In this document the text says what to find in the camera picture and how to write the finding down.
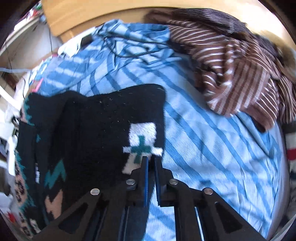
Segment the black patterned knit sweater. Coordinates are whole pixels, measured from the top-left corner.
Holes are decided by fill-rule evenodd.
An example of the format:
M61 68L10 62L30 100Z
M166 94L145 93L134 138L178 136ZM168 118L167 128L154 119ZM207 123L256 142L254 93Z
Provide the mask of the black patterned knit sweater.
M86 97L31 93L15 156L20 226L33 237L94 188L115 187L164 150L165 89L157 84Z

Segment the black power adapter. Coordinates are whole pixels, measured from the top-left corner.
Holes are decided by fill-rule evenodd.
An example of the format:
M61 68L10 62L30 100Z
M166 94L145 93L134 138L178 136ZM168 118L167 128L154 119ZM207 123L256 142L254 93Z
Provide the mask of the black power adapter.
M93 41L92 35L89 34L81 39L80 47L88 46Z

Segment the blue striped bed sheet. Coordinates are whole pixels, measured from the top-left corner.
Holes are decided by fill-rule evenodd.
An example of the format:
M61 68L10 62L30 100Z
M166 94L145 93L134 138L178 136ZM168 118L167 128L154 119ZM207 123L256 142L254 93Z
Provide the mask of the blue striped bed sheet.
M190 187L211 187L261 235L271 237L284 214L287 164L280 128L260 133L247 114L226 118L208 109L194 88L189 57L168 43L164 25L109 21L85 50L48 66L39 93L73 90L92 96L161 85L164 166Z

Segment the white power strip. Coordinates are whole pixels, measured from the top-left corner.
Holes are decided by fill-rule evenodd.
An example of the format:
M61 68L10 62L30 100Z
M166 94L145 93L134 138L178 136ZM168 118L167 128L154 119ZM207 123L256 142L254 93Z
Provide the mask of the white power strip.
M61 47L59 47L58 52L57 52L58 56L71 58L73 55L76 55L80 50L87 47L87 46L80 47L81 39L84 36L87 36L89 34L91 34L92 38L93 38L94 32L95 32L95 27L85 30L84 32L82 32L82 33L78 34L77 36L75 36L74 38L70 39L69 41L64 43Z

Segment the wooden headboard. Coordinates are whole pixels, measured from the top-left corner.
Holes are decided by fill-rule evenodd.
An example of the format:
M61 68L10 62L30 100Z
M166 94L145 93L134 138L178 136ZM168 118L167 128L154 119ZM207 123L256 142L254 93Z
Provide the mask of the wooden headboard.
M295 48L295 25L272 1L42 1L42 7L52 34L63 42L112 19L140 22L151 9L212 8L278 45Z

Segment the star striped duvet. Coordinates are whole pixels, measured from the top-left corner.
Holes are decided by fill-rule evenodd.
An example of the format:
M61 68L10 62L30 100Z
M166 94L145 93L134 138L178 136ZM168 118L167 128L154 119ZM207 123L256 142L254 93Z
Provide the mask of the star striped duvet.
M282 125L285 134L285 145L290 174L290 201L286 216L291 219L295 216L295 121Z

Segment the brown striped garment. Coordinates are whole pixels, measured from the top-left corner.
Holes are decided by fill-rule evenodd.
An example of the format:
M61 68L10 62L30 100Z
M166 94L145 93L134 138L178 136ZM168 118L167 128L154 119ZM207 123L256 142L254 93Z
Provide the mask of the brown striped garment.
M148 23L163 24L170 39L196 62L198 87L219 115L244 112L263 131L295 121L295 78L269 40L215 9L152 10Z

